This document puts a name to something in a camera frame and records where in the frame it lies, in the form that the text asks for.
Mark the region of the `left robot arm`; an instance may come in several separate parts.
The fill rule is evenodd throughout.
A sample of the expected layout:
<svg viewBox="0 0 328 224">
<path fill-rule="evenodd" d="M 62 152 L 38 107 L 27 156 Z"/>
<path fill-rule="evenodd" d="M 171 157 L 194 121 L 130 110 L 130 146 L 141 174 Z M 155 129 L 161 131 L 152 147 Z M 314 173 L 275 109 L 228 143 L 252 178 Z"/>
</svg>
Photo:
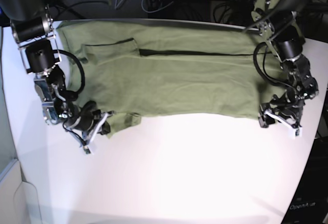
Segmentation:
<svg viewBox="0 0 328 224">
<path fill-rule="evenodd" d="M 294 137 L 300 136 L 303 107 L 307 99 L 319 94 L 318 84 L 311 75 L 311 65 L 303 55 L 305 38 L 297 24 L 297 15 L 310 0 L 255 0 L 252 11 L 253 23 L 246 27 L 257 27 L 263 41 L 253 53 L 253 63 L 264 81 L 285 89 L 281 97 L 273 95 L 268 103 L 259 106 L 259 124 L 268 128 L 275 122 L 288 127 Z M 271 53 L 280 62 L 286 80 L 268 75 L 265 66 L 260 66 L 257 55 L 261 49 Z"/>
</svg>

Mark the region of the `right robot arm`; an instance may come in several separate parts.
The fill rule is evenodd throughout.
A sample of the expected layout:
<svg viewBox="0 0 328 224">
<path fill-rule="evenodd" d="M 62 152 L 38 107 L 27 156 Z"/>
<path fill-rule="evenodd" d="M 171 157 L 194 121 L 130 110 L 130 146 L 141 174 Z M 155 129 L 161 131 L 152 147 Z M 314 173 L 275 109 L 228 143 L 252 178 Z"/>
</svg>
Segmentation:
<svg viewBox="0 0 328 224">
<path fill-rule="evenodd" d="M 46 123 L 62 124 L 89 153 L 96 134 L 110 133 L 106 120 L 113 112 L 102 112 L 95 101 L 88 101 L 83 107 L 75 104 L 86 85 L 85 72 L 75 55 L 52 48 L 56 36 L 46 0 L 1 0 L 1 10 L 9 18 L 26 72 L 35 75 L 35 90 Z M 66 88 L 65 74 L 59 67 L 62 55 L 72 59 L 80 72 L 80 87 L 76 91 Z"/>
</svg>

